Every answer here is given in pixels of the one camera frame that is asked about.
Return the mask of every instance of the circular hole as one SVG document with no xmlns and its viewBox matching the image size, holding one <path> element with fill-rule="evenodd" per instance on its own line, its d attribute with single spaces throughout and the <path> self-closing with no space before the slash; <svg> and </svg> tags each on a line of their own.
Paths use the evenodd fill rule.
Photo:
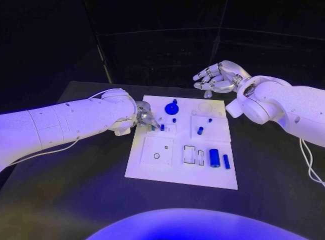
<svg viewBox="0 0 325 240">
<path fill-rule="evenodd" d="M 300 121 L 300 117 L 297 116 L 297 117 L 294 118 L 293 122 L 294 122 L 294 123 L 299 123 L 299 121 Z"/>
</svg>

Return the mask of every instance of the dark wall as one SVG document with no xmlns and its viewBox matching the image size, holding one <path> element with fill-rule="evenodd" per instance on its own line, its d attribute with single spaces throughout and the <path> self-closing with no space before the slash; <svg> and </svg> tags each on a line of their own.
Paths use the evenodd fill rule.
<svg viewBox="0 0 325 240">
<path fill-rule="evenodd" d="M 325 0 L 84 0 L 115 83 L 192 87 L 221 60 L 325 88 Z"/>
<path fill-rule="evenodd" d="M 54 104 L 69 81 L 107 83 L 82 1 L 1 0 L 0 113 Z"/>
</svg>

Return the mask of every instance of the white cable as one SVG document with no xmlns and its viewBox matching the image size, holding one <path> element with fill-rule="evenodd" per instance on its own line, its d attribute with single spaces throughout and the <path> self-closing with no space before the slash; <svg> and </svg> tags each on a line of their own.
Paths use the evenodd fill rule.
<svg viewBox="0 0 325 240">
<path fill-rule="evenodd" d="M 11 163 L 8 166 L 11 166 L 11 165 L 14 165 L 14 164 L 18 164 L 18 163 L 21 163 L 24 160 L 31 159 L 31 158 L 34 158 L 34 157 L 37 157 L 37 156 L 40 156 L 40 155 L 51 154 L 51 153 L 56 153 L 56 152 L 60 152 L 60 151 L 69 149 L 69 148 L 77 143 L 77 141 L 79 141 L 79 140 L 76 140 L 66 148 L 63 148 L 63 149 L 60 149 L 60 150 L 56 150 L 56 151 L 48 151 L 48 152 L 43 152 L 43 153 L 40 153 L 40 154 L 36 154 L 36 155 L 33 155 L 33 156 L 21 159 L 21 160 L 15 161 L 15 162 Z"/>
<path fill-rule="evenodd" d="M 110 91 L 110 90 L 122 90 L 122 88 L 110 88 L 110 89 L 107 89 L 107 90 L 105 90 L 105 91 L 100 91 L 100 92 L 97 92 L 94 95 L 92 95 L 87 99 L 92 99 L 97 94 L 103 94 L 103 93 L 106 93 L 106 92 Z"/>
<path fill-rule="evenodd" d="M 307 149 L 309 162 L 307 162 L 307 157 L 306 157 L 304 152 L 303 152 L 302 144 L 304 145 L 304 147 L 306 147 L 306 149 Z M 302 152 L 302 155 L 303 155 L 306 164 L 307 164 L 307 175 L 309 175 L 309 178 L 310 178 L 315 182 L 320 183 L 322 186 L 325 187 L 325 182 L 322 181 L 320 177 L 316 175 L 316 173 L 315 173 L 315 171 L 313 171 L 313 169 L 312 169 L 312 163 L 313 163 L 312 152 L 310 152 L 310 150 L 309 150 L 309 148 L 307 148 L 307 145 L 306 145 L 303 139 L 300 139 L 300 138 L 299 138 L 299 145 L 300 145 L 300 152 Z"/>
</svg>

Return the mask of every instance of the table surface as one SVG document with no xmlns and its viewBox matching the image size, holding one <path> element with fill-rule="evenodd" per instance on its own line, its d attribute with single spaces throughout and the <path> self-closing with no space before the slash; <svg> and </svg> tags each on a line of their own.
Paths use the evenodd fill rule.
<svg viewBox="0 0 325 240">
<path fill-rule="evenodd" d="M 201 99 L 204 94 L 73 81 L 59 102 L 109 88 L 122 88 L 136 101 L 143 95 Z M 228 104 L 234 93 L 212 99 Z M 17 165 L 0 192 L 0 239 L 83 239 L 128 216 L 166 208 L 233 213 L 325 239 L 325 189 L 307 177 L 297 138 L 273 122 L 227 117 L 238 190 L 125 178 L 135 130 L 125 136 L 106 131 Z M 309 147 L 325 181 L 325 148 Z"/>
</svg>

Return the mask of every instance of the robotic hand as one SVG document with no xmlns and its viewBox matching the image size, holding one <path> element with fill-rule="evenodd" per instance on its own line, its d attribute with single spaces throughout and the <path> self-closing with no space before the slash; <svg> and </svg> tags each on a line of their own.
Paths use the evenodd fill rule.
<svg viewBox="0 0 325 240">
<path fill-rule="evenodd" d="M 325 90 L 292 86 L 273 77 L 251 77 L 225 60 L 192 77 L 201 78 L 194 87 L 205 90 L 205 98 L 211 97 L 211 91 L 237 92 L 235 100 L 225 106 L 234 118 L 244 114 L 257 124 L 274 121 L 287 133 L 325 147 Z"/>
<path fill-rule="evenodd" d="M 25 155 L 60 144 L 76 143 L 106 130 L 112 130 L 116 136 L 125 135 L 135 125 L 159 128 L 149 104 L 135 102 L 120 88 L 109 89 L 83 100 L 2 114 L 0 172 Z"/>
</svg>

